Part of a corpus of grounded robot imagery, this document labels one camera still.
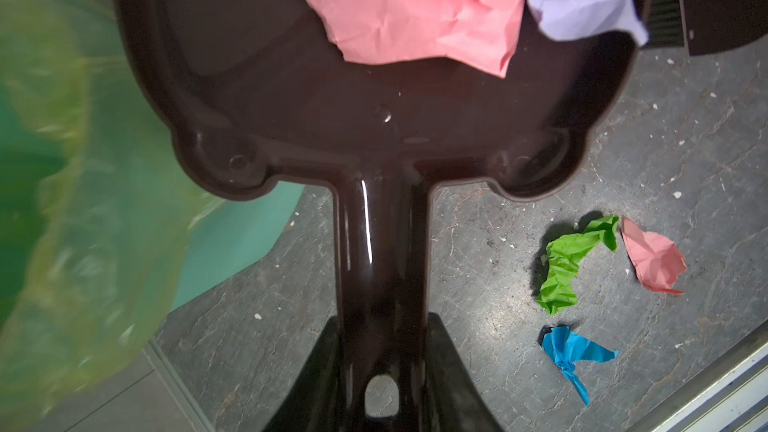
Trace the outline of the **dark brown hand brush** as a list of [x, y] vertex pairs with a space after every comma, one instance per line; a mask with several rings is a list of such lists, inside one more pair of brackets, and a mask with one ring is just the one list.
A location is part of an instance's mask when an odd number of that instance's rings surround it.
[[726, 52], [767, 34], [767, 0], [650, 0], [647, 49]]

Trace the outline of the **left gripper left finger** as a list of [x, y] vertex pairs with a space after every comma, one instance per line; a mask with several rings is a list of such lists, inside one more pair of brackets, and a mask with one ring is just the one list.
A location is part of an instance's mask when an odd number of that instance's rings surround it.
[[288, 396], [263, 431], [339, 431], [344, 409], [341, 358], [338, 318], [331, 317]]

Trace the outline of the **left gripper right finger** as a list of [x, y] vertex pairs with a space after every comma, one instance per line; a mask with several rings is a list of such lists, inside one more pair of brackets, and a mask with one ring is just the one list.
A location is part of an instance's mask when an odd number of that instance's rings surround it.
[[425, 338], [427, 431], [502, 432], [464, 366], [438, 314], [427, 317]]

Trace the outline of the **dark brown dustpan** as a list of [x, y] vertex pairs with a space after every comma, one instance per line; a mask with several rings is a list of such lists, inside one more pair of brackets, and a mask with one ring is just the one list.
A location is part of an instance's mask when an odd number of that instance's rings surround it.
[[433, 191], [557, 191], [621, 92], [632, 38], [554, 42], [530, 15], [505, 78], [446, 59], [346, 62], [306, 0], [114, 0], [137, 82], [185, 172], [247, 201], [334, 195], [339, 431], [427, 431]]

